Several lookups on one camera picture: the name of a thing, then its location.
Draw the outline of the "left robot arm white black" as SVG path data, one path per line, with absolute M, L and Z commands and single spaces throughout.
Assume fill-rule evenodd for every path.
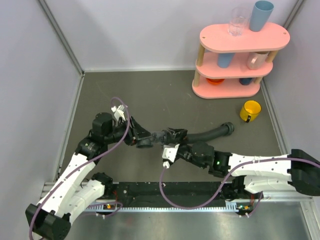
M 88 135 L 79 142 L 68 167 L 37 204 L 30 204 L 25 215 L 29 238 L 34 234 L 47 240 L 63 240 L 73 222 L 92 202 L 114 194 L 113 179 L 95 173 L 80 191 L 77 188 L 99 163 L 100 159 L 121 143 L 137 148 L 153 146 L 157 134 L 140 126 L 132 116 L 118 110 L 114 114 L 99 113 Z

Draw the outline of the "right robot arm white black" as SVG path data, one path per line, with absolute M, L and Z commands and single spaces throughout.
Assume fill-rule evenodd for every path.
M 263 191 L 295 190 L 306 196 L 320 195 L 320 162 L 301 149 L 279 156 L 245 156 L 217 151 L 207 142 L 229 136 L 234 127 L 227 122 L 212 130 L 189 134 L 186 129 L 164 131 L 163 166 L 183 159 L 208 169 L 218 178 L 234 177 L 229 187 L 232 198 L 245 198 Z

